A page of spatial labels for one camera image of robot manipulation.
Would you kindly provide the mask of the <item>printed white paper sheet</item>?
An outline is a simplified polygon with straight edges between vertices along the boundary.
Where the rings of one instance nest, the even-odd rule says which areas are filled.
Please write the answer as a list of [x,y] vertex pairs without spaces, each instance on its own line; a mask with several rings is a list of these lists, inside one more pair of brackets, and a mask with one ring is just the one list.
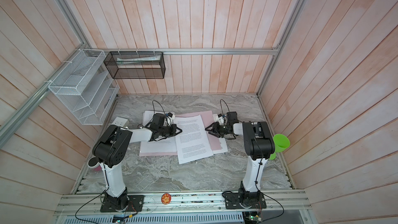
[[175,123],[182,129],[182,132],[175,136],[179,164],[214,155],[200,115],[176,117]]

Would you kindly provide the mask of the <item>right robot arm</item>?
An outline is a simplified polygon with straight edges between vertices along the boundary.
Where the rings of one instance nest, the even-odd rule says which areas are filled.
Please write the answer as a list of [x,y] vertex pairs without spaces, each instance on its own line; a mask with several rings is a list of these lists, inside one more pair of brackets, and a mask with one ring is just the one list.
[[216,138],[229,139],[242,136],[248,164],[244,179],[237,193],[225,191],[222,196],[226,209],[266,208],[264,194],[261,192],[261,178],[264,167],[275,153],[275,143],[267,122],[241,122],[237,112],[219,115],[218,120],[205,128]]

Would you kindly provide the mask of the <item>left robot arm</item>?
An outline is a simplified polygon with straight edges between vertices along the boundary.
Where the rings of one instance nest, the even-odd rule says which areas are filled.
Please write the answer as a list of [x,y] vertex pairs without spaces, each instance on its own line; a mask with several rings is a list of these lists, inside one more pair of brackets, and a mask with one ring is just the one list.
[[100,166],[106,182],[101,212],[124,212],[138,210],[133,200],[128,197],[127,187],[123,181],[121,163],[125,158],[130,143],[157,142],[175,137],[182,129],[173,123],[172,113],[155,113],[152,119],[137,129],[128,129],[111,124],[95,143],[88,166]]

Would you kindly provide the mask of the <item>printed white paper stack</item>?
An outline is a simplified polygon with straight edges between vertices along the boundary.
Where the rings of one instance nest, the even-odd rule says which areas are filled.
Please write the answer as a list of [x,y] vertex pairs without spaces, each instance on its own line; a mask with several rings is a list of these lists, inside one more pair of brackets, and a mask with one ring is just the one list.
[[[143,113],[143,125],[146,125],[153,117],[154,111],[145,111]],[[168,124],[173,124],[175,117],[167,117],[166,122]],[[175,137],[153,141],[153,142],[141,142],[140,147],[140,157],[145,156],[176,156],[177,148],[175,143]]]

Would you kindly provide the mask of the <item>white power socket box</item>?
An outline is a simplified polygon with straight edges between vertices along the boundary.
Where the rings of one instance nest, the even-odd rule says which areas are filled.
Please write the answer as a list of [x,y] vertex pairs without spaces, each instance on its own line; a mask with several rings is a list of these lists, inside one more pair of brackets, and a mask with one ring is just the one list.
[[115,120],[112,122],[112,125],[125,128],[129,125],[129,121],[125,118],[116,117]]

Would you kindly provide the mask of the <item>green plastic goblet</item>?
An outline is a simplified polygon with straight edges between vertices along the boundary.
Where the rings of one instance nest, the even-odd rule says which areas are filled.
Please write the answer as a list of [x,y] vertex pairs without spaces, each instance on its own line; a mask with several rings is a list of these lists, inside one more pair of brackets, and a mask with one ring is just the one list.
[[269,160],[274,160],[278,153],[283,152],[290,147],[290,140],[283,134],[274,135],[273,141],[275,145],[275,151],[270,155]]

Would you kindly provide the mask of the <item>red round sticker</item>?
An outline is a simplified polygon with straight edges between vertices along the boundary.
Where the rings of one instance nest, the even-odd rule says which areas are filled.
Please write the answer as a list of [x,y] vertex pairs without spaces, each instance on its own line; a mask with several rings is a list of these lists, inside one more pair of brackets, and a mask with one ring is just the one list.
[[162,202],[162,204],[167,205],[167,204],[171,203],[171,199],[172,199],[171,194],[165,193],[161,197],[161,202]]

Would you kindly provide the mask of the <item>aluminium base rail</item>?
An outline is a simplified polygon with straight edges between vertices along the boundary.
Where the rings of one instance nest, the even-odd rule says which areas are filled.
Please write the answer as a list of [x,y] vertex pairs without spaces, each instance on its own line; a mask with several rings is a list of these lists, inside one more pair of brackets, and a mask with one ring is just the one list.
[[[163,204],[163,193],[130,194],[135,209],[140,214],[231,212],[231,211],[275,211],[311,209],[312,206],[303,190],[265,190],[260,202],[252,207],[244,206],[237,197],[220,191],[171,192],[171,201]],[[64,195],[56,207],[55,216],[99,215],[103,199],[94,194]]]

